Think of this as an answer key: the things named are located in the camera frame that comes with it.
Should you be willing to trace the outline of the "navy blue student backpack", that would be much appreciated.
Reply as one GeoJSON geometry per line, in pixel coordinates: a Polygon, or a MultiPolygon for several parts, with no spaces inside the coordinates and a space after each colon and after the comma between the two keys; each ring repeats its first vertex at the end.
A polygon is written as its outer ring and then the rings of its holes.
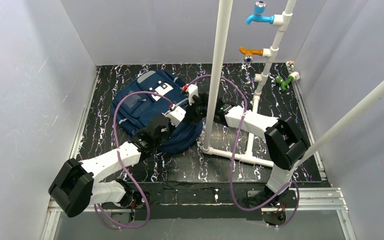
{"type": "MultiPolygon", "coordinates": [[[[185,109],[189,103],[188,97],[181,92],[184,85],[180,77],[165,70],[147,71],[117,93],[112,101],[112,113],[120,127],[132,137],[138,130],[147,127],[153,117],[166,113],[169,110],[169,102],[161,100],[160,96],[140,93],[128,97],[116,111],[119,102],[131,93],[149,91],[165,96],[173,104],[185,109]]],[[[170,154],[187,150],[197,141],[203,126],[203,122],[182,122],[158,150],[170,154]]]]}

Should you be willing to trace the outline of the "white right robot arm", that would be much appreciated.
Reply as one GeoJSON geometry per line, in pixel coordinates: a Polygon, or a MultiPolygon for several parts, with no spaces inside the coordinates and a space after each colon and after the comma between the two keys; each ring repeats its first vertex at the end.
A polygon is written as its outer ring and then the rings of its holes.
{"type": "Polygon", "coordinates": [[[281,190],[291,179],[305,152],[310,147],[298,125],[288,118],[283,120],[258,114],[230,102],[218,99],[214,122],[237,128],[264,138],[273,168],[266,188],[273,193],[281,190]]]}

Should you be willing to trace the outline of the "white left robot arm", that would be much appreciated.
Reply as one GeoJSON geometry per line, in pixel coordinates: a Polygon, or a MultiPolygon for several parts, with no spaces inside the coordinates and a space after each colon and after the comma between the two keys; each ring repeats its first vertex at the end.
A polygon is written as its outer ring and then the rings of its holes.
{"type": "Polygon", "coordinates": [[[150,157],[180,125],[186,111],[180,106],[155,116],[147,127],[119,147],[97,157],[67,160],[48,189],[49,195],[70,218],[88,206],[114,203],[121,206],[135,198],[135,191],[122,180],[104,179],[124,167],[150,157]]]}

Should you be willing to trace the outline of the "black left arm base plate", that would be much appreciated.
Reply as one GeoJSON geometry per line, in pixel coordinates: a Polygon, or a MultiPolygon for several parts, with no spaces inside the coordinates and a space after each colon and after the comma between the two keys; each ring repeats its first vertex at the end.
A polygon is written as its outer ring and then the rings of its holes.
{"type": "Polygon", "coordinates": [[[150,193],[144,192],[145,197],[139,191],[127,190],[121,200],[117,203],[123,209],[135,209],[137,206],[145,204],[145,199],[150,200],[150,193]]]}

